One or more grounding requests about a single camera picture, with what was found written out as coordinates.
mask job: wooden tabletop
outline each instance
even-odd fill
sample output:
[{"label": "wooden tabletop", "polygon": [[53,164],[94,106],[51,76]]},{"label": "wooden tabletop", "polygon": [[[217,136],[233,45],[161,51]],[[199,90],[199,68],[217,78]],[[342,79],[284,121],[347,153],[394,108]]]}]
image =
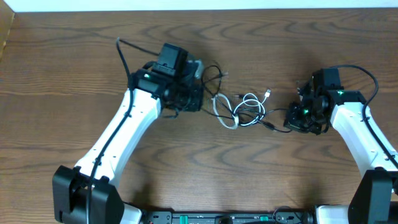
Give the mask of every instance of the wooden tabletop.
[{"label": "wooden tabletop", "polygon": [[[117,37],[153,51],[171,42],[207,65],[215,60],[229,71],[223,93],[271,88],[269,110],[298,100],[296,88],[319,68],[363,66],[380,84],[373,116],[398,146],[398,9],[21,13],[0,64],[1,223],[55,222],[54,172],[91,148],[126,91]],[[155,60],[123,50],[132,71]],[[374,88],[355,70],[342,70],[341,79],[365,97]],[[281,125],[284,114],[268,119]],[[349,203],[360,180],[332,129],[232,131],[197,112],[150,126],[119,193],[142,207],[263,211]]]}]

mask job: cardboard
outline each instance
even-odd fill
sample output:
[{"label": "cardboard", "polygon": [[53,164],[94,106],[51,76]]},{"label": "cardboard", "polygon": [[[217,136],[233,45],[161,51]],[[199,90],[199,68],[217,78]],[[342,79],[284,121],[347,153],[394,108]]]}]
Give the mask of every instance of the cardboard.
[{"label": "cardboard", "polygon": [[2,52],[6,47],[14,15],[15,13],[11,8],[3,0],[0,0],[0,62],[2,59]]}]

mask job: white arm segment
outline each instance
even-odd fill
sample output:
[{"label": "white arm segment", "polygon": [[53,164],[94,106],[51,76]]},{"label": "white arm segment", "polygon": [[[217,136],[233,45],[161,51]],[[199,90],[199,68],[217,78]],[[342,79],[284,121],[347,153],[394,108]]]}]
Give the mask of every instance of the white arm segment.
[{"label": "white arm segment", "polygon": [[[135,89],[133,97],[133,107],[130,112],[131,117],[127,118],[109,144],[94,176],[98,180],[102,176],[109,177],[109,183],[116,188],[119,187],[124,166],[137,146],[142,134],[158,118],[161,112],[160,100],[153,99],[151,93]],[[123,119],[125,112],[129,108],[129,103],[130,92],[127,90],[118,112],[108,124],[108,127],[106,127],[95,145],[76,163],[75,166],[81,167],[80,173],[90,176],[95,158],[97,158],[105,142]]]},{"label": "white arm segment", "polygon": [[[331,115],[331,125],[340,133],[349,151],[358,165],[361,176],[368,169],[383,167],[387,171],[397,171],[391,161],[386,160],[387,156],[380,145],[374,139],[365,123],[362,121],[362,103],[344,103],[335,106]],[[366,108],[366,116],[369,124],[377,134],[383,145],[391,155],[398,155],[397,151],[391,146],[390,142],[383,135],[371,115],[370,108]]]}]

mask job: white cable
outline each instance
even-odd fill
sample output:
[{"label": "white cable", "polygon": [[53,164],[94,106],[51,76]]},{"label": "white cable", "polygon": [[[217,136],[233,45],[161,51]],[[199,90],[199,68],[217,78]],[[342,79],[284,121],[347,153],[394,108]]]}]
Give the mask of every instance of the white cable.
[{"label": "white cable", "polygon": [[[232,111],[232,107],[231,107],[231,103],[229,102],[229,99],[228,99],[224,94],[218,93],[218,94],[216,94],[216,95],[213,97],[213,111],[214,111],[214,114],[217,115],[217,116],[219,116],[219,114],[218,114],[218,111],[217,111],[216,100],[217,100],[217,98],[218,98],[219,96],[225,99],[225,101],[227,102],[227,105],[228,105],[229,109]],[[217,117],[217,119],[220,121],[220,123],[221,123],[224,127],[228,128],[228,129],[236,129],[236,128],[238,128],[238,125],[239,125],[239,117],[238,117],[237,115],[233,115],[234,124],[231,125],[231,126],[226,125],[226,124],[224,123],[223,119],[221,119],[220,117]]]},{"label": "white cable", "polygon": [[219,93],[219,94],[216,94],[216,95],[213,97],[213,99],[212,99],[212,100],[213,100],[213,111],[214,111],[215,115],[219,116],[218,110],[217,110],[217,106],[216,106],[216,101],[218,100],[218,97],[224,98],[225,101],[227,102],[227,105],[228,105],[229,110],[233,112],[232,116],[233,116],[234,124],[231,125],[231,126],[228,126],[228,125],[225,124],[225,122],[223,121],[222,118],[217,117],[217,119],[220,121],[220,123],[221,123],[224,127],[228,128],[228,129],[237,129],[238,126],[239,126],[239,116],[236,115],[237,110],[238,110],[242,105],[246,105],[246,106],[250,106],[250,107],[256,107],[256,108],[258,108],[258,113],[259,113],[259,114],[262,114],[262,115],[257,115],[252,121],[247,122],[247,123],[243,123],[243,124],[241,124],[241,126],[249,126],[249,125],[252,125],[252,124],[256,124],[258,120],[262,120],[262,119],[265,117],[266,108],[264,107],[264,103],[266,102],[266,100],[267,100],[267,98],[270,96],[270,94],[271,94],[271,90],[268,89],[268,90],[265,92],[265,94],[264,94],[264,99],[263,99],[263,101],[259,101],[258,97],[257,97],[255,94],[253,94],[253,93],[247,93],[247,94],[245,94],[245,95],[243,96],[242,102],[240,102],[240,104],[238,104],[238,105],[235,107],[235,109],[232,110],[231,103],[229,102],[229,99],[228,99],[224,94]]}]

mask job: white background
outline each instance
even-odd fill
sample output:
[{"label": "white background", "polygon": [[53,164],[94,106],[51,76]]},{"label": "white background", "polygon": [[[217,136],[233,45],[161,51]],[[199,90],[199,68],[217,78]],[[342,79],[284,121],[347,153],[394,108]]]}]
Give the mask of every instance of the white background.
[{"label": "white background", "polygon": [[398,0],[5,0],[15,12],[398,7]]}]

